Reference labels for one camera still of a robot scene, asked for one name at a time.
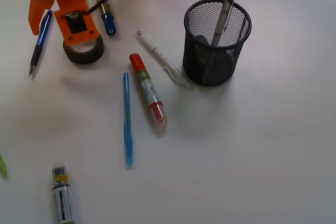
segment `gray pen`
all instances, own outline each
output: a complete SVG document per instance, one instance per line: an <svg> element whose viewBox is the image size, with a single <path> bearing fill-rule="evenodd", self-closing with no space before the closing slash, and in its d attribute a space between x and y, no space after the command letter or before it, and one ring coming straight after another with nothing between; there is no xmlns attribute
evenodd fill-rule
<svg viewBox="0 0 336 224"><path fill-rule="evenodd" d="M235 0L224 0L223 7L221 10L221 14L219 15L219 19L215 28L215 34L211 42L211 46L218 47L219 41L221 39L225 23L227 17L229 15L231 6L233 6Z"/></svg>

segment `ballpoint pen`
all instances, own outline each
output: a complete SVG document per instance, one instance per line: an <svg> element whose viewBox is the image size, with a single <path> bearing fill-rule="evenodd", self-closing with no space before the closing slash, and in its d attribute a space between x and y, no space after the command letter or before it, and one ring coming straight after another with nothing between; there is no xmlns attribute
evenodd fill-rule
<svg viewBox="0 0 336 224"><path fill-rule="evenodd" d="M126 152L126 164L132 166L133 164L133 139L131 131L131 106L130 106L130 84L129 75L123 75L124 87L124 107L125 107L125 123L124 123L124 142Z"/></svg>
<svg viewBox="0 0 336 224"><path fill-rule="evenodd" d="M163 69L169 74L169 76L177 83L189 88L190 85L182 76L181 72L158 50L158 48L140 31L136 34L139 36L142 43L160 60L163 64Z"/></svg>
<svg viewBox="0 0 336 224"><path fill-rule="evenodd" d="M43 44L47 37L48 28L51 22L51 17L52 17L52 10L49 10L47 14L44 16L44 18L42 19L41 26L40 26L40 33L38 35L38 40L36 42L33 56L30 61L29 76L33 73L34 69L37 66L37 62L40 58L40 55L43 49Z"/></svg>
<svg viewBox="0 0 336 224"><path fill-rule="evenodd" d="M2 159L1 155L0 155L0 172L4 175L6 179L8 178L8 172L5 166L5 162Z"/></svg>
<svg viewBox="0 0 336 224"><path fill-rule="evenodd" d="M116 27L114 25L114 17L111 13L111 8L107 0L100 6L100 15L103 20L105 31L108 35L116 34Z"/></svg>

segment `red cap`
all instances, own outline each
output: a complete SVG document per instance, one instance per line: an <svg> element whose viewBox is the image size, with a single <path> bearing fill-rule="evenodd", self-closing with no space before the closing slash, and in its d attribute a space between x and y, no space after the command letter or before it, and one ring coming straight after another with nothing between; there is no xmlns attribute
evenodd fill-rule
<svg viewBox="0 0 336 224"><path fill-rule="evenodd" d="M140 70L146 69L139 54L131 54L130 60L135 73L139 72Z"/></svg>

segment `glue stick label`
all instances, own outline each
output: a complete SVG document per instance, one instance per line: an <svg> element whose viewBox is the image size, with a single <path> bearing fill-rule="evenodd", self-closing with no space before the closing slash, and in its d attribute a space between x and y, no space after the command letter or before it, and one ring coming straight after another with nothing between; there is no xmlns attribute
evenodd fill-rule
<svg viewBox="0 0 336 224"><path fill-rule="evenodd" d="M155 86L147 72L147 70L140 70L136 73L141 90L146 98L147 105L151 105L154 102L161 102L159 94L157 93Z"/></svg>
<svg viewBox="0 0 336 224"><path fill-rule="evenodd" d="M71 187L59 187L52 192L54 193L57 223L75 224L72 216Z"/></svg>

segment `black mesh cup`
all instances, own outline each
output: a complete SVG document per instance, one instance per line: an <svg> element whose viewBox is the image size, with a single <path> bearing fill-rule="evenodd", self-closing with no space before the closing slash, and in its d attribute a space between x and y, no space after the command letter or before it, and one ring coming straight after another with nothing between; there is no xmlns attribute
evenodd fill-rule
<svg viewBox="0 0 336 224"><path fill-rule="evenodd" d="M238 4L231 7L218 47L211 46L224 0L201 0L185 14L183 67L188 77L204 86L216 86L234 73L251 19Z"/></svg>

